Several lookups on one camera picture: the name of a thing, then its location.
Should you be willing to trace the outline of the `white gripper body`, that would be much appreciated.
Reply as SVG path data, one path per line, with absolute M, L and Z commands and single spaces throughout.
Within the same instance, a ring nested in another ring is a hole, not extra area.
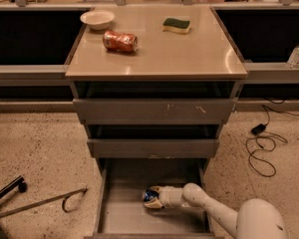
M 158 200 L 163 208 L 173 208 L 172 204 L 172 186 L 161 187 L 158 191 Z

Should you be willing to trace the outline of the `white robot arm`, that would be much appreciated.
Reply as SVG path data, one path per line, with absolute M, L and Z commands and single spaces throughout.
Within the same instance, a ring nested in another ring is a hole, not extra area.
M 200 186 L 152 186 L 143 193 L 149 209 L 196 207 L 205 211 L 234 239 L 290 239 L 282 215 L 271 203 L 252 198 L 235 211 L 210 197 Z

